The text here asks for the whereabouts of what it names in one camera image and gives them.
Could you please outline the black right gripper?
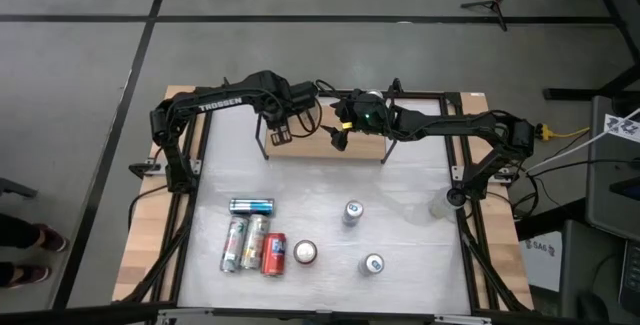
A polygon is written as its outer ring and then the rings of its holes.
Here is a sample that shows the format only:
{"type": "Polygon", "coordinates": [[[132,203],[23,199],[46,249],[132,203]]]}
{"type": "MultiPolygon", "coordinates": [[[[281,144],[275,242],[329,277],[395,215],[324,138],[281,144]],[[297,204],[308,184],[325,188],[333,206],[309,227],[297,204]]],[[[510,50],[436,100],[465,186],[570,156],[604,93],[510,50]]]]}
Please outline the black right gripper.
{"type": "Polygon", "coordinates": [[[401,135],[395,125],[394,96],[384,97],[383,100],[367,94],[366,91],[354,90],[347,96],[339,96],[332,108],[341,122],[341,127],[321,125],[321,128],[331,136],[331,145],[340,152],[346,150],[350,131],[383,136],[401,135]]]}

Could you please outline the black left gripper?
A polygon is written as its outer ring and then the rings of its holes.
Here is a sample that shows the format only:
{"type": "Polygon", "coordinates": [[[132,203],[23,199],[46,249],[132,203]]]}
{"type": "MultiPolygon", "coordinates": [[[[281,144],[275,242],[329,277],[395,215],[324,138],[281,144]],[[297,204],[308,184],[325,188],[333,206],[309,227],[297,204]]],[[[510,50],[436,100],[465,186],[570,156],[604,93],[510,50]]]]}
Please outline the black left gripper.
{"type": "Polygon", "coordinates": [[[296,103],[285,100],[268,100],[261,110],[261,116],[266,122],[267,128],[274,130],[271,134],[271,143],[281,146],[293,140],[288,125],[288,119],[300,115],[307,110],[306,103],[296,103]]]}

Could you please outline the blue silver Red Bull can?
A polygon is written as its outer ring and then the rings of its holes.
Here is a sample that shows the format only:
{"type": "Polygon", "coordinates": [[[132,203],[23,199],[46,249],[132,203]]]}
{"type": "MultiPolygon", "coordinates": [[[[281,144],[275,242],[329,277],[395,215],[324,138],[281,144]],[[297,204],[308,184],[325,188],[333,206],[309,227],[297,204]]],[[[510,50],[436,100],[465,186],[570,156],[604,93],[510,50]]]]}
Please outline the blue silver Red Bull can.
{"type": "Polygon", "coordinates": [[[377,253],[363,256],[358,263],[358,270],[363,276],[377,275],[384,270],[384,258],[377,253]]]}
{"type": "Polygon", "coordinates": [[[363,213],[363,204],[357,200],[351,200],[344,207],[342,222],[346,226],[355,226],[362,218],[363,213]]]}
{"type": "Polygon", "coordinates": [[[271,216],[275,210],[273,199],[233,198],[229,202],[229,212],[236,215],[271,216]]]}

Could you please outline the silver Celsius can orange print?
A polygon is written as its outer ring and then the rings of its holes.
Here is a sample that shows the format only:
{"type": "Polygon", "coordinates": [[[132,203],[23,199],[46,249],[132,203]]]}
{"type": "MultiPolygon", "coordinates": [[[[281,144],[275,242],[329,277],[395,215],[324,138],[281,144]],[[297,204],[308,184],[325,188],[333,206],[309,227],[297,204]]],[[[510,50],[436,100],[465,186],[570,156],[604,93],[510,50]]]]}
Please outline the silver Celsius can orange print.
{"type": "Polygon", "coordinates": [[[269,226],[270,219],[267,216],[259,214],[250,216],[240,262],[243,269],[259,269],[261,267],[263,247],[269,226]]]}

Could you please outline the silver Celsius can green print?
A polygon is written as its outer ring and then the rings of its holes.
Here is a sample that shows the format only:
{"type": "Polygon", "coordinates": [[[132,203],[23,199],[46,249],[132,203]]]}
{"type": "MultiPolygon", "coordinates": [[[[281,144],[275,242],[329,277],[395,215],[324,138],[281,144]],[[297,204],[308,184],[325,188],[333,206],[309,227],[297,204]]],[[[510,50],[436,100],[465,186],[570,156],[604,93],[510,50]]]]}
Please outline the silver Celsius can green print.
{"type": "Polygon", "coordinates": [[[222,272],[232,273],[239,269],[248,225],[246,217],[231,217],[220,261],[222,272]]]}

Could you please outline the white cardboard box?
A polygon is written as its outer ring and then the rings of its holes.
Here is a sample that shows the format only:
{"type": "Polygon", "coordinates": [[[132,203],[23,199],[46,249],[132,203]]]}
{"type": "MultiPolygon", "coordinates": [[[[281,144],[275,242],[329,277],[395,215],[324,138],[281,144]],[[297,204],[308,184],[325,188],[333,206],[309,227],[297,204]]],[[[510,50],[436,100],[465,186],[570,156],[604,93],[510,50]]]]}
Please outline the white cardboard box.
{"type": "Polygon", "coordinates": [[[558,292],[562,265],[562,234],[559,231],[519,242],[530,285],[558,292]]]}

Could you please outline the person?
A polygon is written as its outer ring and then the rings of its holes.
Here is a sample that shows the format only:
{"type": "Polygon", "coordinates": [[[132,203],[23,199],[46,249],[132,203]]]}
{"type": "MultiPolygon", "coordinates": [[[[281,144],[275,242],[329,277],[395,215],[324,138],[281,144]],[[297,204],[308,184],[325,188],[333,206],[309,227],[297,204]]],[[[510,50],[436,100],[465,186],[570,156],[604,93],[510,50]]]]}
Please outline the person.
{"type": "MultiPolygon", "coordinates": [[[[43,223],[30,223],[17,217],[0,213],[0,247],[41,248],[60,253],[66,250],[69,240],[43,223]]],[[[0,288],[16,288],[36,284],[49,278],[51,268],[43,265],[14,264],[0,261],[0,288]]]]}

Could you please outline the grey chair leg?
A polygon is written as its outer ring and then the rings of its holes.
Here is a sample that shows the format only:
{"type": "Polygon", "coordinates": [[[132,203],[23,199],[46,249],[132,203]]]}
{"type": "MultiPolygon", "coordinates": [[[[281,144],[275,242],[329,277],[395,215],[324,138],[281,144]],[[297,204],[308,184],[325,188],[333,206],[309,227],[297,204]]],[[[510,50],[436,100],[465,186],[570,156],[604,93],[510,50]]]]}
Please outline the grey chair leg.
{"type": "Polygon", "coordinates": [[[0,177],[0,196],[4,194],[16,194],[24,198],[35,198],[38,191],[12,180],[0,177]]]}

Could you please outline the grey desk top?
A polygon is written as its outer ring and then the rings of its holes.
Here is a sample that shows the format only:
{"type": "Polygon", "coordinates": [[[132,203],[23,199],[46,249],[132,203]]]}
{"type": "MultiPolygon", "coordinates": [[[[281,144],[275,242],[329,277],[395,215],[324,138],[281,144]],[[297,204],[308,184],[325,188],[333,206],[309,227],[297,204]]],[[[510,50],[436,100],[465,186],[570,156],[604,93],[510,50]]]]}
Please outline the grey desk top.
{"type": "Polygon", "coordinates": [[[640,143],[607,134],[588,146],[586,219],[640,242],[640,143]]]}
{"type": "Polygon", "coordinates": [[[619,302],[626,241],[583,223],[568,220],[562,230],[559,314],[579,318],[579,297],[602,300],[609,321],[640,325],[640,316],[619,302]]]}

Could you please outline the white paper tag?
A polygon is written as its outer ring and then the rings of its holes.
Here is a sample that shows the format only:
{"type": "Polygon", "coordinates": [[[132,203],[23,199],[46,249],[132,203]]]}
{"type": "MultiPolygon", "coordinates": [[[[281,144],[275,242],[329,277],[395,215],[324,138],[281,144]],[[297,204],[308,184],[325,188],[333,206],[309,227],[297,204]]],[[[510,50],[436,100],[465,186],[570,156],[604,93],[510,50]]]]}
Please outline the white paper tag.
{"type": "Polygon", "coordinates": [[[624,119],[606,114],[603,125],[607,134],[640,143],[640,119],[624,119]]]}

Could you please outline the black computer mouse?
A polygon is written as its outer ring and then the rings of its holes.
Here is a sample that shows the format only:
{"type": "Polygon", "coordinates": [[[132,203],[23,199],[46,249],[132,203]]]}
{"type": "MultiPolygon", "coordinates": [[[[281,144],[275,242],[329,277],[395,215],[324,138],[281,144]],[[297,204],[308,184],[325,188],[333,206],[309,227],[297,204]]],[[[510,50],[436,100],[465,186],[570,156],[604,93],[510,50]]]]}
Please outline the black computer mouse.
{"type": "Polygon", "coordinates": [[[577,297],[577,316],[593,322],[608,322],[609,312],[601,297],[593,292],[581,292],[577,297]]]}

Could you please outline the black laptop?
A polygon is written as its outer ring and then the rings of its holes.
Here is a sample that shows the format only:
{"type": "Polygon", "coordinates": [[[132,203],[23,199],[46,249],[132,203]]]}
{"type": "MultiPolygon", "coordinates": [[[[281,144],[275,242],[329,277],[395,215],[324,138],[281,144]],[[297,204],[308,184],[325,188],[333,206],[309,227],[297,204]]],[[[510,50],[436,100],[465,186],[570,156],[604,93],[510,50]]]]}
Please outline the black laptop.
{"type": "Polygon", "coordinates": [[[640,317],[640,242],[626,241],[618,301],[625,311],[640,317]]]}

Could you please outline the black aluminium table frame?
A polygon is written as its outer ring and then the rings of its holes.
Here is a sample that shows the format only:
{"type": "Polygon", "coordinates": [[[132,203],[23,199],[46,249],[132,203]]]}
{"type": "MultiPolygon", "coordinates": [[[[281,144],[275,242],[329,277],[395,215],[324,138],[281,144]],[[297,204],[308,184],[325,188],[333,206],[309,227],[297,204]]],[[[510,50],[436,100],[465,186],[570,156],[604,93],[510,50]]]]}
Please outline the black aluminium table frame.
{"type": "MultiPolygon", "coordinates": [[[[438,92],[403,93],[396,103],[426,115],[462,115],[438,92]]],[[[493,266],[479,226],[463,211],[455,222],[436,219],[429,202],[460,180],[455,140],[429,136],[386,142],[382,161],[267,157],[259,148],[261,117],[248,105],[201,113],[179,139],[197,184],[171,193],[162,176],[148,180],[137,211],[167,216],[157,260],[121,300],[134,321],[182,312],[281,319],[400,318],[494,323],[521,316],[526,306],[493,266]],[[269,229],[286,235],[284,274],[259,269],[225,273],[220,261],[235,197],[273,199],[269,229]],[[364,206],[355,226],[342,222],[345,205],[364,206]],[[310,265],[294,259],[301,240],[315,243],[310,265]],[[363,276],[360,259],[380,254],[384,270],[363,276]]]]}

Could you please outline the black desk frame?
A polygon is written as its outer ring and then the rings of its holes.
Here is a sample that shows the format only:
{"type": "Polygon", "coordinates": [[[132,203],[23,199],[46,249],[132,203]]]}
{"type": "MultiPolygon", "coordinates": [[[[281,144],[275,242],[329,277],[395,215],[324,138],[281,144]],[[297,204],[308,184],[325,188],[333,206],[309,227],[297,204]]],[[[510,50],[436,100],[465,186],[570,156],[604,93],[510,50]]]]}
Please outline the black desk frame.
{"type": "Polygon", "coordinates": [[[629,50],[633,64],[599,88],[545,88],[542,95],[546,100],[589,101],[595,96],[640,93],[640,90],[628,90],[634,83],[640,83],[640,0],[602,1],[629,50]]]}

